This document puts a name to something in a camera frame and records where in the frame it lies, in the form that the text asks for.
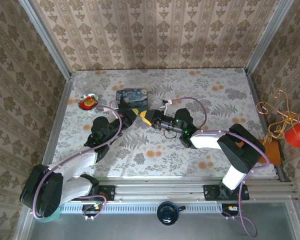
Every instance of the small plate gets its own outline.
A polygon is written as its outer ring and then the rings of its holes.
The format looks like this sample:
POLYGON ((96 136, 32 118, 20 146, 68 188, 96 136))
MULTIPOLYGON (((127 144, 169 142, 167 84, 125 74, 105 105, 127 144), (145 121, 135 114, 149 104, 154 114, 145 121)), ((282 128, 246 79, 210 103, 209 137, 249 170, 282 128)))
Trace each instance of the small plate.
POLYGON ((98 105, 98 96, 94 93, 87 93, 79 98, 78 106, 82 110, 92 110, 98 105))

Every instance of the starry night picture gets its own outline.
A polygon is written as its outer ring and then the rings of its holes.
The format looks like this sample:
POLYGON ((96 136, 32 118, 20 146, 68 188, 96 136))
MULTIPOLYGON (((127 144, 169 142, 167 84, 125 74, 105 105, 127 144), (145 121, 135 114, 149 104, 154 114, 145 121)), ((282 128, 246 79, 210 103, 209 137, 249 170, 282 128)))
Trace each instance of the starry night picture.
POLYGON ((126 88, 116 91, 116 102, 119 109, 147 110, 148 92, 146 89, 126 88))

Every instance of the patterned tablecloth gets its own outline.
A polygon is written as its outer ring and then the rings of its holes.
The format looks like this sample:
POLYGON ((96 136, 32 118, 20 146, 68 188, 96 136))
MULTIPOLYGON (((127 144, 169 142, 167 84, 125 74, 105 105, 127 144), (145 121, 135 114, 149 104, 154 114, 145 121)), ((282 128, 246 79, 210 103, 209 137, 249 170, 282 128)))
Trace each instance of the patterned tablecloth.
MULTIPOLYGON (((147 89, 149 109, 159 109, 162 99, 197 98, 208 113, 205 130, 226 130, 233 123, 240 123, 255 137, 264 136, 242 68, 80 71, 74 78, 53 162, 71 156, 83 146, 96 117, 104 115, 109 122, 115 119, 112 114, 98 110, 81 110, 79 97, 95 93, 99 96, 99 104, 109 105, 115 99, 116 91, 123 88, 147 89)), ((191 100, 170 105, 167 114, 174 116, 179 108, 187 108, 197 126, 204 120, 201 107, 191 100)), ((221 177, 229 167, 221 150, 185 148, 178 137, 165 138, 163 131, 151 128, 138 116, 113 143, 104 159, 84 172, 96 177, 221 177)), ((253 175, 269 177, 276 174, 271 165, 253 175)))

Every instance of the damask wallpaper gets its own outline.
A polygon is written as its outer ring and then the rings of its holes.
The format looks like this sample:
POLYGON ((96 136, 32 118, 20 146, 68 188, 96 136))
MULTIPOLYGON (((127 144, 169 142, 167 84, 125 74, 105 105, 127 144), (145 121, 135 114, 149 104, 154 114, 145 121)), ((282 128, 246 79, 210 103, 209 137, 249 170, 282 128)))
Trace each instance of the damask wallpaper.
MULTIPOLYGON (((287 110, 287 101, 272 97, 273 89, 280 88, 289 95, 292 111, 300 113, 300 0, 295 0, 272 39, 266 53, 253 73, 256 89, 262 101, 269 101, 281 111, 287 110)), ((270 123, 282 119, 270 112, 270 123)), ((300 200, 300 148, 291 147, 282 140, 283 165, 294 182, 300 200)))
POLYGON ((71 71, 244 68, 279 0, 32 0, 71 71))
POLYGON ((16 228, 19 195, 42 161, 65 79, 17 0, 0 0, 0 240, 16 228))

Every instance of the gray floor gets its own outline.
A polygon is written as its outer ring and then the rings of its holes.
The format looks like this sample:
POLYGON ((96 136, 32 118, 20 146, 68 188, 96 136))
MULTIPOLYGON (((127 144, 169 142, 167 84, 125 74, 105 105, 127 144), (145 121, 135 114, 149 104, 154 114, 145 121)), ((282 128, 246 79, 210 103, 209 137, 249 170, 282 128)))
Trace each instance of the gray floor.
MULTIPOLYGON (((294 240, 284 204, 244 205, 244 216, 253 220, 260 240, 294 240)), ((62 214, 53 222, 32 224, 30 240, 251 240, 240 219, 217 214, 180 214, 172 226, 156 214, 102 214, 85 221, 80 214, 62 214)))

